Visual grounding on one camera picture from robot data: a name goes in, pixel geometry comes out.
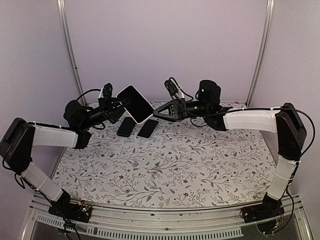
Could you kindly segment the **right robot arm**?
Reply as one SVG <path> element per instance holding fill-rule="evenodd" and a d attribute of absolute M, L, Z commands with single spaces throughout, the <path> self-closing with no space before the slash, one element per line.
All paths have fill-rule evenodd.
<path fill-rule="evenodd" d="M 269 218 L 278 210 L 281 199 L 297 171 L 307 130 L 292 103 L 275 108 L 232 109 L 220 105 L 221 88 L 212 80 L 204 79 L 194 101 L 187 101 L 174 78 L 164 83 L 171 101 L 156 108 L 153 115 L 168 122 L 187 118 L 202 118 L 216 131 L 256 130 L 277 135 L 278 161 L 258 213 Z"/>

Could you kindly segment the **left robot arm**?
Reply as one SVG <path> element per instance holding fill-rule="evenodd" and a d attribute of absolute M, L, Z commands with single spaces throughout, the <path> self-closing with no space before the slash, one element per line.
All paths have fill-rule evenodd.
<path fill-rule="evenodd" d="M 92 137 L 89 129 L 97 128 L 106 121 L 116 123 L 129 102 L 127 97 L 102 96 L 98 99 L 98 107 L 93 108 L 71 100 L 63 115 L 68 127 L 15 118 L 0 141 L 4 167 L 44 195 L 63 217 L 70 217 L 76 205 L 71 203 L 70 194 L 37 166 L 33 160 L 35 149 L 84 149 Z"/>

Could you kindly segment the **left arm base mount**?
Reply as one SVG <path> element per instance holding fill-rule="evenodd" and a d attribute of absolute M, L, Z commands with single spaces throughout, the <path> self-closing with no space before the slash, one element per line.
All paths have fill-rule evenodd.
<path fill-rule="evenodd" d="M 79 203 L 53 201 L 48 213 L 69 220 L 88 223 L 92 215 L 92 210 L 91 205 L 84 204 L 82 201 Z"/>

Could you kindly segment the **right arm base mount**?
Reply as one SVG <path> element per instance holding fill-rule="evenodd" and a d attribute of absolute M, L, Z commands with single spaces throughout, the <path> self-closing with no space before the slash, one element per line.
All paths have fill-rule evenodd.
<path fill-rule="evenodd" d="M 284 213 L 285 210 L 282 204 L 272 205 L 268 203 L 260 203 L 241 208 L 239 216 L 244 219 L 245 223 L 252 223 L 281 216 Z"/>

